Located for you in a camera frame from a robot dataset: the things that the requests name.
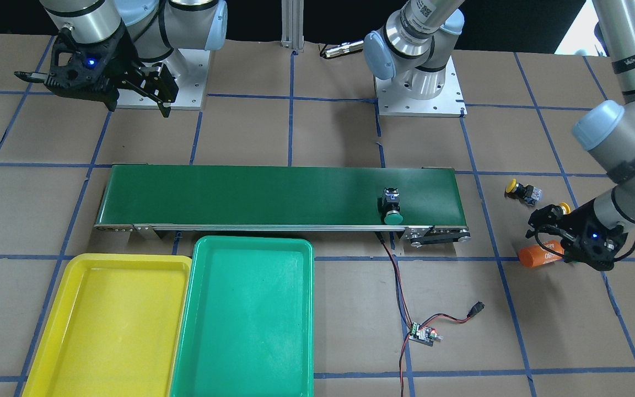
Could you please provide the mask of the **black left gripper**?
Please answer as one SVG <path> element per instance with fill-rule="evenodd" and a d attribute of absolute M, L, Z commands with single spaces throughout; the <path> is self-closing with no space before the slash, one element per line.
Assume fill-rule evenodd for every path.
<path fill-rule="evenodd" d="M 550 204 L 533 211 L 529 217 L 527 238 L 545 233 L 562 237 L 560 256 L 566 263 L 579 262 L 597 271 L 610 271 L 615 267 L 615 256 L 627 241 L 628 231 L 617 224 L 611 229 L 604 226 L 593 210 L 593 201 L 571 210 L 564 216 Z"/>

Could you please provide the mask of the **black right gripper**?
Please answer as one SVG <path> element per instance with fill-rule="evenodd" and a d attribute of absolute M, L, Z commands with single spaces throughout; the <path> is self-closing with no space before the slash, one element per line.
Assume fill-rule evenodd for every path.
<path fill-rule="evenodd" d="M 43 84 L 58 97 L 100 101 L 115 111 L 119 90 L 130 90 L 156 103 L 169 118 L 179 86 L 168 66 L 161 62 L 145 66 L 126 28 L 118 28 L 105 40 L 83 44 L 73 38 L 73 28 L 61 28 L 51 48 L 47 73 L 15 71 L 15 77 Z"/>

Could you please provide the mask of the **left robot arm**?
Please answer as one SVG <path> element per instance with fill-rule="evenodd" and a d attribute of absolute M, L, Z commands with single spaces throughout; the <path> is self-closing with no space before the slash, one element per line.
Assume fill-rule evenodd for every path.
<path fill-rule="evenodd" d="M 603 101 L 572 135 L 614 186 L 575 210 L 558 204 L 534 211 L 526 237 L 554 259 L 610 271 L 635 251 L 635 1 L 593 7 L 624 103 Z"/>

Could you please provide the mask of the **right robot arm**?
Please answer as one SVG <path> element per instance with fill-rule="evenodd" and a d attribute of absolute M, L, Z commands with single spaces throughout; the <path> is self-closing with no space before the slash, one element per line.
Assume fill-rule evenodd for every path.
<path fill-rule="evenodd" d="M 202 110 L 225 43 L 225 1 L 43 1 L 58 28 L 46 72 L 16 71 L 58 97 L 117 108 Z"/>

